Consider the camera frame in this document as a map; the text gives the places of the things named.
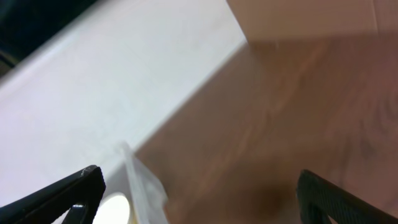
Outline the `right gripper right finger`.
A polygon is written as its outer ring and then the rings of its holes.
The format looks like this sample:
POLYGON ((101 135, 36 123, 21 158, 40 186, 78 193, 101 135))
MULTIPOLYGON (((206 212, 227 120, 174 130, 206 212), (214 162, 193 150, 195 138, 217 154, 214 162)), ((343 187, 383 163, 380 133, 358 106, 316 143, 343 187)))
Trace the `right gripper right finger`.
POLYGON ((335 184, 304 169, 297 182, 300 219, 304 224, 397 224, 397 218, 373 207, 335 184))

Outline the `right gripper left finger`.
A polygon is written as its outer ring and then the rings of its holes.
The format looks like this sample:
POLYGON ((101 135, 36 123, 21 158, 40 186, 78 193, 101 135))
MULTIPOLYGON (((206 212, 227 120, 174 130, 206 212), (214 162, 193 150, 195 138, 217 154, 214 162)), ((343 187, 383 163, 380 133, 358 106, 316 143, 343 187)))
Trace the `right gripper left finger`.
POLYGON ((92 223, 106 184, 101 168, 90 165, 24 198, 1 207, 1 223, 92 223))

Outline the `white small bowl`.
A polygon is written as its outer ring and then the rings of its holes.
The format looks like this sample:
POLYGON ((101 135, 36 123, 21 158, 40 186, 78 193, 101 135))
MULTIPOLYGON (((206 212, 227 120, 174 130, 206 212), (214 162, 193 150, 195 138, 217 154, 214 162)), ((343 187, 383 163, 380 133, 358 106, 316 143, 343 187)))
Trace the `white small bowl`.
POLYGON ((122 193, 107 196, 94 217, 93 224, 128 224, 130 218, 130 204, 122 193))

